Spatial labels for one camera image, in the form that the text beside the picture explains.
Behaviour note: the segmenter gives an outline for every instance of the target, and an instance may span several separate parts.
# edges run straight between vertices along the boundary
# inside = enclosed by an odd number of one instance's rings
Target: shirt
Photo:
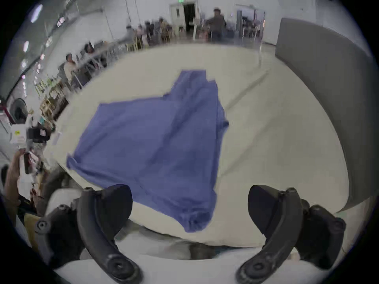
[[[63,66],[64,73],[66,74],[67,79],[69,82],[72,80],[72,74],[71,72],[76,69],[76,64],[71,62],[66,62]]]
[[[222,15],[216,15],[213,18],[207,20],[205,24],[210,26],[211,31],[221,32],[222,27],[225,25],[225,19]]]

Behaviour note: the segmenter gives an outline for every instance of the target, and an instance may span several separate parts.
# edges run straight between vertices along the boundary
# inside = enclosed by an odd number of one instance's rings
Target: table
[[[220,154],[216,208],[206,229],[196,233],[186,233],[176,220],[139,203],[133,203],[132,221],[210,245],[258,247],[265,238],[247,208],[254,184],[295,187],[310,205],[318,203],[331,213],[344,207],[348,173],[327,114],[273,54],[241,47],[165,45],[125,55],[75,94],[44,154],[82,187],[100,189],[66,167],[67,154],[75,150],[98,104],[163,95],[182,69],[206,69],[207,78],[216,80],[230,122]]]

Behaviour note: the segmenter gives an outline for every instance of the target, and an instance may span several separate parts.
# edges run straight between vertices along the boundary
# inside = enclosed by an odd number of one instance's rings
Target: man
[[[72,83],[72,71],[76,70],[76,63],[72,59],[72,54],[66,55],[66,63],[63,66],[64,73],[66,74],[67,79],[69,80],[69,84]]]
[[[214,17],[205,22],[205,25],[209,26],[209,38],[212,38],[212,40],[221,40],[225,19],[224,16],[221,15],[221,10],[217,7],[213,10],[213,14]]]

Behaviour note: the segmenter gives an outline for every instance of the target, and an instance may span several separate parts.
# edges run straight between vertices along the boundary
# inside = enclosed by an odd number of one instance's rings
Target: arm
[[[13,156],[4,185],[5,208],[13,225],[16,224],[16,215],[19,206],[19,190],[17,188],[17,181],[20,177],[20,157],[24,153],[25,149],[20,149]]]

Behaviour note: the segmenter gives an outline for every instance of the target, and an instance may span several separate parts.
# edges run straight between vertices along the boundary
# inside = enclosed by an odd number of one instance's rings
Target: gray panel
[[[276,56],[306,84],[334,125],[349,174],[344,209],[377,193],[379,74],[375,61],[334,31],[288,18],[280,23]]]

